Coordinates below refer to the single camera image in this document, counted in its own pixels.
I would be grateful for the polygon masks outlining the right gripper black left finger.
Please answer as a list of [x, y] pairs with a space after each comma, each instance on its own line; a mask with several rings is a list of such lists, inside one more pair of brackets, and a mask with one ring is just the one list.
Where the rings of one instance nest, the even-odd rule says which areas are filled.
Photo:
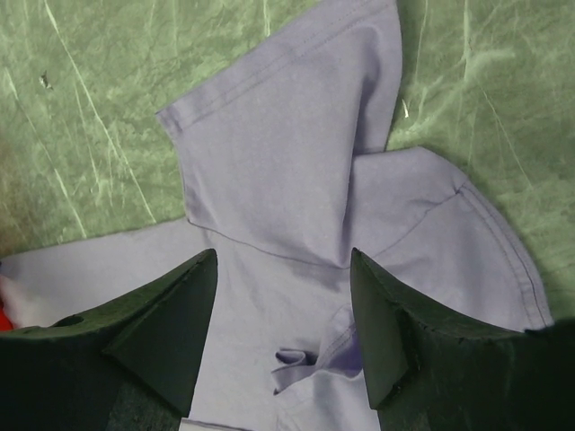
[[2, 429], [177, 429], [216, 291], [217, 254], [207, 249], [103, 305], [3, 332]]

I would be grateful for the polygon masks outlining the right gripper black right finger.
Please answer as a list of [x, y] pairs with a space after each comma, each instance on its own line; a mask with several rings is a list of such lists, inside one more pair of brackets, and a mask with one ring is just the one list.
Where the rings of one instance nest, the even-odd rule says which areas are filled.
[[574, 322], [506, 330], [350, 262], [368, 403], [384, 430], [571, 430]]

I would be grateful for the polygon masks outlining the lavender t shirt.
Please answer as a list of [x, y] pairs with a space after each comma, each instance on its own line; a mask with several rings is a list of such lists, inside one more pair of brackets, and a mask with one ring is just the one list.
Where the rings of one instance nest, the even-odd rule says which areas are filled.
[[46, 324], [200, 251], [217, 294], [185, 430], [376, 430], [351, 315], [353, 249], [508, 330], [553, 317], [526, 248], [453, 164], [387, 151], [402, 76], [393, 1], [322, 1], [160, 110], [183, 219], [4, 259], [15, 316]]

